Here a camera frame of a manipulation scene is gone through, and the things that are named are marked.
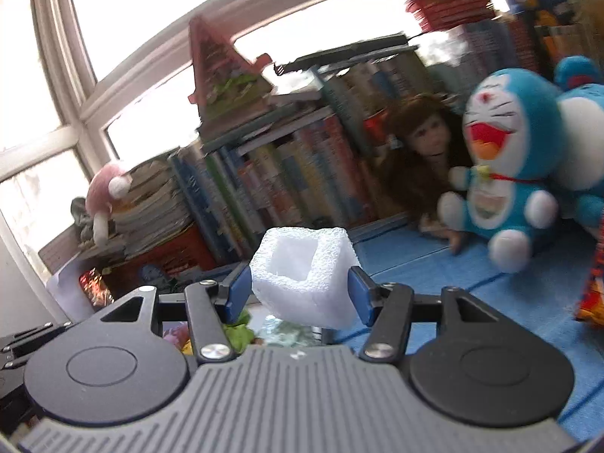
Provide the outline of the blue Doraemon plush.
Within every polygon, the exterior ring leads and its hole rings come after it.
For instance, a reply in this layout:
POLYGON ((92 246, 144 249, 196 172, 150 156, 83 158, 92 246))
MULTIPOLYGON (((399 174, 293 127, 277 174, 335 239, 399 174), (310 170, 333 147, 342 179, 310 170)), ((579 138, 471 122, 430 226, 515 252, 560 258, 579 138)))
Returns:
POLYGON ((488 241, 490 261, 522 271, 559 216, 598 228, 603 218, 603 75, 582 55, 548 81, 500 69, 470 95, 463 136, 473 165, 450 169, 437 214, 488 241))

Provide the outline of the row of upright books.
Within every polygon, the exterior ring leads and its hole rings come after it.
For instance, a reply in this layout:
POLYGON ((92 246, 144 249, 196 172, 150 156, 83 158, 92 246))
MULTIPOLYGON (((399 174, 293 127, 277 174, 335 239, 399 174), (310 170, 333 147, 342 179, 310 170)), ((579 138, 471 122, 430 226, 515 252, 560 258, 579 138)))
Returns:
POLYGON ((271 92, 271 110, 170 157, 197 229, 218 264, 250 257, 272 227, 356 227, 397 213, 377 181, 394 140, 391 103, 429 91, 414 50, 391 47, 333 62, 291 63, 308 89, 271 92))

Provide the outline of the green checked fabric pouch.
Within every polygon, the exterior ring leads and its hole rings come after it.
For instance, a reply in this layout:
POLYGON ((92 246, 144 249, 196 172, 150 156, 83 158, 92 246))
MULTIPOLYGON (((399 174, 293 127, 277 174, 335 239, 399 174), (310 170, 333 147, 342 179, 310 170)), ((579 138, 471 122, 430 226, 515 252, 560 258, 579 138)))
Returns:
POLYGON ((257 338, 266 346, 281 348, 313 347, 322 343, 320 330, 282 320, 274 315, 268 315, 264 319, 257 338))

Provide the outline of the white foam block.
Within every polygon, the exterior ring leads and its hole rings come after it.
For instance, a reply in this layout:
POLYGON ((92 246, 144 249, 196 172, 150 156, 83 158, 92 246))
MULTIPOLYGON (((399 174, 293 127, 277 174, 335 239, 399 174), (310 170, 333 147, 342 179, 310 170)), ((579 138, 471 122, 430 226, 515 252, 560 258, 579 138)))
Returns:
POLYGON ((252 290, 279 319, 347 329, 356 319, 348 271, 358 264, 343 228, 271 228, 249 264, 252 290))

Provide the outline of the green and pink scrunchie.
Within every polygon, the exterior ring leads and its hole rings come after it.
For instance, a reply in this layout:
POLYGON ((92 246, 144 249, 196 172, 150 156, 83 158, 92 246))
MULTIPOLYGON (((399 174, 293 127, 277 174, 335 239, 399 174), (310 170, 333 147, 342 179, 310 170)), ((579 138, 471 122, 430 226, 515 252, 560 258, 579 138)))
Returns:
MULTIPOLYGON (((223 324, 223 330, 228 338, 230 346, 240 355, 243 351, 255 342, 255 332, 250 329, 248 324, 251 321, 251 315, 247 309, 240 313, 239 319, 231 324, 223 324)), ((171 342, 184 355, 193 354, 193 344, 190 339, 190 330, 186 322, 179 322, 175 326, 163 331, 163 339, 171 342)))

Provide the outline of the brown haired monkey doll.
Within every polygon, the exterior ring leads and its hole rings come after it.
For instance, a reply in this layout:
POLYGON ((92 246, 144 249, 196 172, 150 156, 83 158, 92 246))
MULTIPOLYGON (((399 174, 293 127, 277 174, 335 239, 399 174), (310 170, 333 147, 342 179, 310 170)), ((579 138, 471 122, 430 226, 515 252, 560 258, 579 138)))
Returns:
POLYGON ((472 166, 462 132, 462 117, 431 94, 391 103, 386 134, 396 141, 378 167, 385 193, 400 206, 420 232, 448 242, 457 254, 464 234, 442 224, 437 216, 440 195, 450 191, 448 172, 472 166))

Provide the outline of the pink miniature house model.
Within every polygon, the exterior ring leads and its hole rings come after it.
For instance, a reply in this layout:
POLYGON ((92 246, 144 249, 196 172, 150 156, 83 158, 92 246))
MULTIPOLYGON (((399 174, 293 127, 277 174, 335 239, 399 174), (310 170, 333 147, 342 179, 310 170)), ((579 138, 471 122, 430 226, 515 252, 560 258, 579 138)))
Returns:
POLYGON ((202 17, 188 25, 201 139, 214 139, 271 110, 272 85, 202 17))

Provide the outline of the stack of flat books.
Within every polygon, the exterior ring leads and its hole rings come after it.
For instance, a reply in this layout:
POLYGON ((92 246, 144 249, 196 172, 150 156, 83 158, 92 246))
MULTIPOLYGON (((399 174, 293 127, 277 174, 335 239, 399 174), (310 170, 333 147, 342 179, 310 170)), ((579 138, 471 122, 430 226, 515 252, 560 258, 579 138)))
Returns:
POLYGON ((103 247, 93 241, 85 199, 73 199, 73 224, 38 251, 48 271, 59 272, 74 257, 128 260, 190 226, 193 218, 170 163, 173 153, 171 149, 129 170, 124 168, 132 184, 112 211, 103 247))

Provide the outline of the red basket on shelf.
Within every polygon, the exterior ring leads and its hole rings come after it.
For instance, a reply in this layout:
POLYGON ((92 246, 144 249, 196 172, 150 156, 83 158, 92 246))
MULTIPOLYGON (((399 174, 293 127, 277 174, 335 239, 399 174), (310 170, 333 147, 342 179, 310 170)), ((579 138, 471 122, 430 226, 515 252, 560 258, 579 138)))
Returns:
POLYGON ((496 17, 490 0, 404 0, 424 33, 447 31, 496 17))

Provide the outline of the pink and white plush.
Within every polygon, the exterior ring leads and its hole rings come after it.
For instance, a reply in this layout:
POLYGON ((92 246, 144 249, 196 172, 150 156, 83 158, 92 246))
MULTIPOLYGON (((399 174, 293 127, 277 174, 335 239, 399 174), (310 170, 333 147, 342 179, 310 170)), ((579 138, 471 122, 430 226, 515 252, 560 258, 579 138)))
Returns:
POLYGON ((128 194, 130 174, 118 162, 105 164, 92 178, 85 208, 92 219, 92 238, 98 247, 108 242, 109 218, 115 206, 128 194))

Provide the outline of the red plastic crate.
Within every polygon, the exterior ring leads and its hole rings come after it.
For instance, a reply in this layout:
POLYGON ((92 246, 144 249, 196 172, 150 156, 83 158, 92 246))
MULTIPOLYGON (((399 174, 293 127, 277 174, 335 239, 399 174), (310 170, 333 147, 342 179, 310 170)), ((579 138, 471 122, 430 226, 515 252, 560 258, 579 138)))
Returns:
POLYGON ((176 293, 218 267, 197 226, 191 224, 145 253, 100 269, 114 299, 143 285, 176 293))

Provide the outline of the smartphone with lit screen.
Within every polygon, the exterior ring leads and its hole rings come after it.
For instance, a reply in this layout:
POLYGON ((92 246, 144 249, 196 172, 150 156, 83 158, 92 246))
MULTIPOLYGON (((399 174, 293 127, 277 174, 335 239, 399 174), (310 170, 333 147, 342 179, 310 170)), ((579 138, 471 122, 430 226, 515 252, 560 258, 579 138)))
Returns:
POLYGON ((96 268, 92 268, 81 274, 79 276, 79 285, 94 311, 108 307, 114 302, 112 293, 96 268))

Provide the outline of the blue checked tablecloth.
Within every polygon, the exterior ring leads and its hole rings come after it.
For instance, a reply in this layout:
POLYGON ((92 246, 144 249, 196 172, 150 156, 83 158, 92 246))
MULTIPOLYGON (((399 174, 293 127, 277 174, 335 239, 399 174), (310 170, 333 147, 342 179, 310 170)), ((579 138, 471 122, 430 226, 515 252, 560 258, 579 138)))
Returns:
POLYGON ((518 274, 496 270, 480 238, 468 238, 456 256, 442 241, 410 227, 365 231, 353 244, 373 280, 407 284, 424 294, 460 287, 557 347, 575 372, 560 424, 580 441, 602 434, 603 331, 574 318, 594 257, 592 234, 574 222, 560 224, 518 274))

